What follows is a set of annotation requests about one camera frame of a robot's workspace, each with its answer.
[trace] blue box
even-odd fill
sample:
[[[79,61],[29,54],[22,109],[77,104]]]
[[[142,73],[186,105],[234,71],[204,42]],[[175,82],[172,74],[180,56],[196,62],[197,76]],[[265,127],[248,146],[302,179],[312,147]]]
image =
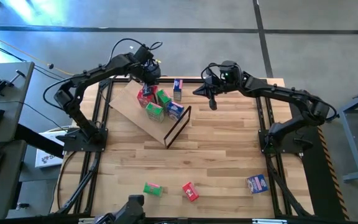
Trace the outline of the blue box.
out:
[[[266,180],[263,174],[248,177],[247,183],[252,194],[261,193],[268,190]]]
[[[181,101],[181,86],[183,80],[176,78],[173,82],[173,100]]]
[[[168,117],[177,121],[183,113],[183,110],[185,110],[184,106],[171,101],[167,106]]]

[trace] small green object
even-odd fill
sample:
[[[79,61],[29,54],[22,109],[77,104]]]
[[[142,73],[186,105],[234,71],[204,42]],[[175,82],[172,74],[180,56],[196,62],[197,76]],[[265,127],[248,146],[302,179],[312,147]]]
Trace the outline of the small green object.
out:
[[[168,93],[164,90],[160,90],[157,92],[158,104],[164,109],[164,112],[167,112],[167,106],[172,101],[172,99],[168,96]]]
[[[152,184],[152,183],[146,182],[146,184],[144,185],[143,192],[147,193],[147,194],[153,194],[153,195],[157,195],[157,196],[161,197],[161,195],[162,195],[162,187],[157,185],[157,184]]]
[[[164,120],[164,112],[162,107],[156,105],[155,103],[148,103],[146,106],[146,113],[147,116],[154,121],[162,122]]]

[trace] red snack box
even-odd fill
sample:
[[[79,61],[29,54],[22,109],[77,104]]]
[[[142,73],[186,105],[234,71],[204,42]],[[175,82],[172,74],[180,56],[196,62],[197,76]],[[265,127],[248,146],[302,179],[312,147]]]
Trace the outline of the red snack box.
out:
[[[191,202],[199,197],[198,192],[196,191],[194,185],[191,182],[185,184],[182,188]]]
[[[155,96],[157,90],[158,90],[158,86],[154,85],[151,86],[153,93],[148,95],[148,96],[144,96],[143,95],[143,89],[140,89],[139,92],[137,93],[137,100],[139,101],[139,104],[145,108],[148,103],[152,102],[157,104],[157,97]]]

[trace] gray floor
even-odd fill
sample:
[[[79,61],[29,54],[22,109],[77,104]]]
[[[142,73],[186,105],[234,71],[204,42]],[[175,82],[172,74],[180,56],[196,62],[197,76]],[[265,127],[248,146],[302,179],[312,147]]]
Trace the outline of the gray floor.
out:
[[[0,24],[73,27],[163,27],[255,29],[252,0],[1,0]],[[266,29],[358,30],[358,1],[259,0]],[[112,45],[123,37],[151,44],[164,42],[155,56],[164,75],[198,76],[210,62],[230,59],[256,77],[266,77],[258,34],[108,33],[108,32],[11,32],[0,38],[69,72],[95,67],[107,60]],[[287,86],[303,88],[339,108],[358,93],[358,35],[266,35],[274,77]],[[132,42],[122,43],[116,53],[131,51]],[[14,59],[0,54],[0,62]],[[54,81],[35,72],[26,103],[44,107],[40,96]],[[44,113],[61,125],[70,120],[51,107]],[[24,110],[21,123],[35,131],[54,128],[39,119],[32,123],[31,110]],[[353,119],[358,130],[358,119]],[[351,220],[358,221],[358,180],[348,184],[341,177],[356,171],[340,120],[323,126],[328,149],[340,179]],[[12,211],[9,216],[46,214],[50,207],[58,168],[33,168],[34,149],[27,150],[25,183],[20,201],[34,209]]]

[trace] wooden tabletop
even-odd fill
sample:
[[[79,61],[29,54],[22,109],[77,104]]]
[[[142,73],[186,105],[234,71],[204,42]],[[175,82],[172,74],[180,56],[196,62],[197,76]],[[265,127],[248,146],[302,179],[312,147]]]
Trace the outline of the wooden tabletop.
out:
[[[284,86],[281,78],[267,81]],[[115,83],[112,98],[125,85]],[[172,83],[161,83],[159,88],[172,94],[172,86]],[[255,99],[238,92],[222,94],[216,97],[218,109],[211,111],[208,99],[191,93],[199,86],[183,84],[181,104],[192,106],[191,121],[169,149],[110,109],[108,144],[99,167],[92,215],[119,210],[127,202],[128,195],[143,194],[145,182],[152,182],[163,186],[163,195],[145,194],[147,217],[274,217],[270,191],[252,195],[246,184],[246,177],[252,175],[264,174],[267,179],[265,157],[260,153],[257,137],[260,127]],[[90,86],[81,104],[82,112],[89,119],[97,89],[97,85]],[[272,100],[272,106],[276,122],[291,118],[288,103]],[[84,153],[78,152],[66,166],[60,186],[61,205],[77,188],[83,157]],[[302,206],[313,213],[300,158],[283,154],[282,159],[288,188]],[[200,194],[194,202],[187,199],[181,188],[187,182],[194,183]],[[277,193],[284,211],[281,191]],[[56,210],[55,193],[51,212]]]

